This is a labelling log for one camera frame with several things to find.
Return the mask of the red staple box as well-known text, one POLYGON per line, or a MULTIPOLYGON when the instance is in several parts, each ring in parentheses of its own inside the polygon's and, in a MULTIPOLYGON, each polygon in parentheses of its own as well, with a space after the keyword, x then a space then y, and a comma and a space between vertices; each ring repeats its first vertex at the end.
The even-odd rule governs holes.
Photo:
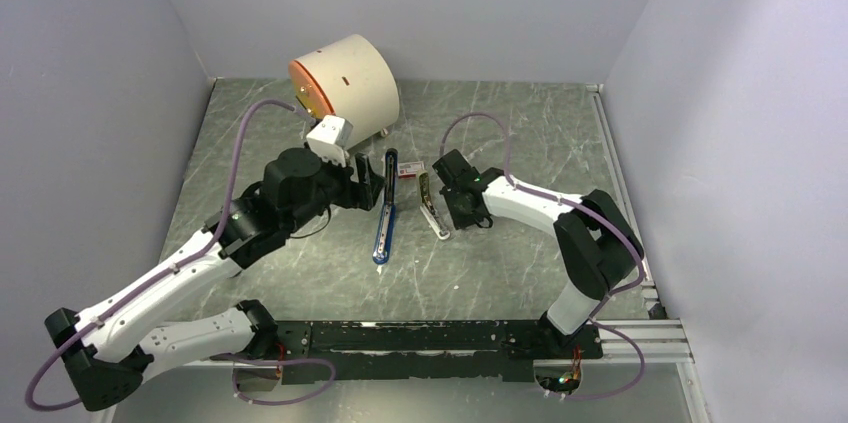
POLYGON ((400 179, 414 178, 418 173, 425 170, 426 165, 421 161, 399 163, 398 177, 400 179))

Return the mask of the beige olive stapler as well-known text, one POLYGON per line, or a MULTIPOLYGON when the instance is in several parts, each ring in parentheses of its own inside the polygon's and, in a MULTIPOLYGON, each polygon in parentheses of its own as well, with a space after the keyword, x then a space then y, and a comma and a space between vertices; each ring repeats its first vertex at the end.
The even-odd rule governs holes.
POLYGON ((433 203, 429 173, 426 170, 418 172, 416 174, 416 182, 420 199, 419 209, 437 238, 441 241, 448 240, 451 236, 450 230, 433 203))

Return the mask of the blue black stapler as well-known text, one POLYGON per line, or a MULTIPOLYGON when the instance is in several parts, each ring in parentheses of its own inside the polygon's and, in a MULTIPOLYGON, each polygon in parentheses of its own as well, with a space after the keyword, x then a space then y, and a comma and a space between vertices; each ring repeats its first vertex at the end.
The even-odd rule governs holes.
POLYGON ((372 260, 377 265, 386 264, 390 259, 392 236, 396 220, 395 193, 398 177, 398 152, 389 148, 384 155, 385 187, 383 205, 374 243, 372 260))

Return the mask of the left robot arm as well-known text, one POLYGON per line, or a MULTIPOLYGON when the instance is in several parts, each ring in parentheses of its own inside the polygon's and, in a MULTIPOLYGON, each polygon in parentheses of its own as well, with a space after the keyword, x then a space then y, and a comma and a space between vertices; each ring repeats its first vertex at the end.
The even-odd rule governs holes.
POLYGON ((259 301, 171 326, 180 303, 234 277, 282 248, 333 207, 370 210, 386 185, 368 158, 353 167, 289 148, 261 180, 223 206, 174 254, 105 301, 79 312, 60 308, 45 320, 65 370, 88 411, 109 408, 161 373, 224 354, 261 359, 279 349, 278 325, 259 301))

